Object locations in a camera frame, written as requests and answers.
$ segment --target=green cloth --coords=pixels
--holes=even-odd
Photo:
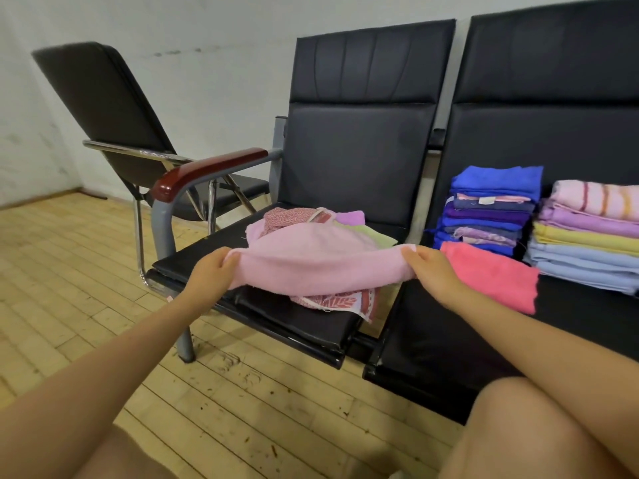
[[[397,241],[393,237],[388,237],[388,235],[376,232],[371,227],[367,227],[366,225],[342,225],[339,222],[334,222],[334,224],[352,230],[354,232],[368,235],[377,244],[377,247],[379,249],[391,248],[397,243]]]

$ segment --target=yellow towel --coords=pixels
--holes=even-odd
[[[617,235],[596,234],[594,232],[578,232],[534,224],[534,236],[542,244],[578,245],[608,252],[625,253],[639,257],[639,239],[619,237]]]
[[[342,225],[339,222],[334,222],[334,224],[339,227],[344,227],[345,229],[352,230],[353,232],[359,232],[361,234],[368,235],[377,244],[377,247],[379,247],[379,249],[391,248],[397,243],[397,241],[393,237],[388,237],[388,235],[376,232],[371,227],[367,227],[366,225]]]

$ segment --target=leg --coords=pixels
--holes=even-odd
[[[111,427],[75,479],[176,479],[120,427]]]
[[[193,349],[193,340],[191,339],[190,328],[187,328],[182,334],[180,334],[176,347],[178,348],[178,356],[180,356],[183,362],[193,363],[196,361],[196,352]]]
[[[440,479],[630,479],[625,468],[526,378],[479,394]]]

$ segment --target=white wall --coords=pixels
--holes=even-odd
[[[96,40],[129,64],[180,154],[203,158],[269,147],[274,116],[286,114],[299,36],[457,18],[451,75],[468,19],[478,13],[570,0],[6,0],[28,52]],[[85,186],[125,196],[46,81],[39,78]],[[445,83],[450,100],[454,77]],[[444,101],[436,124],[445,125]],[[245,172],[267,178],[266,167]]]
[[[66,153],[0,6],[0,206],[79,186]]]

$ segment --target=forearm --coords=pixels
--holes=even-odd
[[[5,409],[0,457],[9,460],[3,460],[3,473],[11,478],[73,475],[201,311],[178,297]]]
[[[639,475],[639,363],[466,287],[448,307]]]

